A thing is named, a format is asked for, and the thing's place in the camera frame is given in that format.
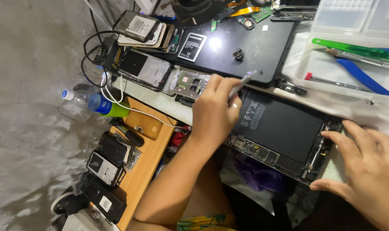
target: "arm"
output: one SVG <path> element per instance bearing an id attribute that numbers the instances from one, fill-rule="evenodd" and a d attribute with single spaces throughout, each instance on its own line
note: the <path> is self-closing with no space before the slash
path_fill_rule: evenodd
<path id="1" fill-rule="evenodd" d="M 176 225 L 187 207 L 202 167 L 238 120 L 240 98 L 235 95 L 227 102 L 230 90 L 240 83 L 239 79 L 212 75 L 193 105 L 190 137 L 147 188 L 136 208 L 136 220 L 168 227 Z"/>
<path id="2" fill-rule="evenodd" d="M 319 179 L 312 190 L 330 191 L 349 202 L 381 230 L 389 230 L 389 137 L 363 129 L 350 120 L 342 122 L 354 141 L 338 132 L 322 132 L 333 140 L 345 163 L 348 183 Z"/>

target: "water bottle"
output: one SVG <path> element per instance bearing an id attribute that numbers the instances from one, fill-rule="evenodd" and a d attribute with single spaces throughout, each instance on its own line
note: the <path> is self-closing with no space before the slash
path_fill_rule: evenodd
<path id="1" fill-rule="evenodd" d="M 102 115 L 107 115 L 112 109 L 112 102 L 104 96 L 88 90 L 71 91 L 65 89 L 62 92 L 62 98 L 73 101 L 85 109 L 101 113 Z"/>

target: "transparent organizer box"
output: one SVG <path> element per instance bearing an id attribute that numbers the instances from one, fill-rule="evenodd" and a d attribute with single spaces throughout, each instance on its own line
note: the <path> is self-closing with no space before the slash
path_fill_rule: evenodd
<path id="1" fill-rule="evenodd" d="M 335 82 L 363 86 L 335 58 L 313 49 L 325 46 L 313 44 L 313 38 L 347 44 L 389 48 L 389 0 L 322 0 L 311 27 L 311 36 L 304 45 L 294 83 L 300 86 L 369 99 L 389 101 L 389 96 L 304 80 L 307 72 Z M 362 71 L 389 90 L 389 71 L 354 62 Z"/>

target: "purple cloth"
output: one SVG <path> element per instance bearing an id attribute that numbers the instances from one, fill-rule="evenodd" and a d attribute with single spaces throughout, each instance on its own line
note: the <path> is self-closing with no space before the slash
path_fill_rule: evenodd
<path id="1" fill-rule="evenodd" d="M 284 192 L 285 175 L 239 152 L 233 158 L 237 171 L 254 191 Z"/>

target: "barcode label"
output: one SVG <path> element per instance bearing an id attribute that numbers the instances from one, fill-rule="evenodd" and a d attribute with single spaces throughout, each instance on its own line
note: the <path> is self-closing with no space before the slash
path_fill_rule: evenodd
<path id="1" fill-rule="evenodd" d="M 135 16 L 130 22 L 129 27 L 126 29 L 126 31 L 133 34 L 137 34 L 142 37 L 146 37 L 155 23 L 156 21 L 154 20 Z"/>
<path id="2" fill-rule="evenodd" d="M 110 202 L 107 197 L 103 196 L 102 200 L 100 200 L 99 205 L 106 211 L 106 213 L 109 211 L 110 207 L 112 206 L 112 202 Z"/>

